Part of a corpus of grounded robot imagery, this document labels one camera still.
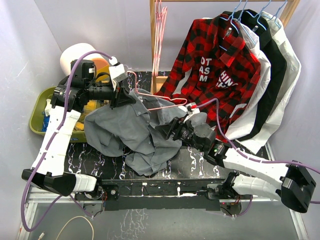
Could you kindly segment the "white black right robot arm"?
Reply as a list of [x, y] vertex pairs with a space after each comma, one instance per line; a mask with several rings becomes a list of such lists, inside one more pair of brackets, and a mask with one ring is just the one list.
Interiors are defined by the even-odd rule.
[[256, 159], [216, 139], [215, 131], [206, 123], [193, 126], [191, 120], [175, 117], [156, 130], [165, 139], [181, 140], [197, 149], [208, 163], [232, 170], [223, 184], [214, 188], [216, 195], [230, 199], [256, 195], [280, 201], [299, 213], [308, 211], [317, 184], [306, 165]]

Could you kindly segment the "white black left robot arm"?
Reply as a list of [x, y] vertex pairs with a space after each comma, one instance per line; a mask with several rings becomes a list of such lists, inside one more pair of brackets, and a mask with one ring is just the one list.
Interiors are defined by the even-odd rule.
[[67, 148], [84, 106], [90, 100], [110, 101], [114, 109], [135, 103], [125, 89], [123, 81], [128, 78], [126, 67], [116, 62], [109, 67], [109, 81], [96, 81], [103, 73], [96, 74], [92, 60], [73, 60], [68, 78], [54, 89], [50, 101], [51, 110], [44, 139], [31, 168], [24, 169], [21, 178], [39, 189], [68, 196], [86, 192], [93, 200], [103, 195], [102, 185], [97, 178], [87, 174], [67, 173], [64, 170]]

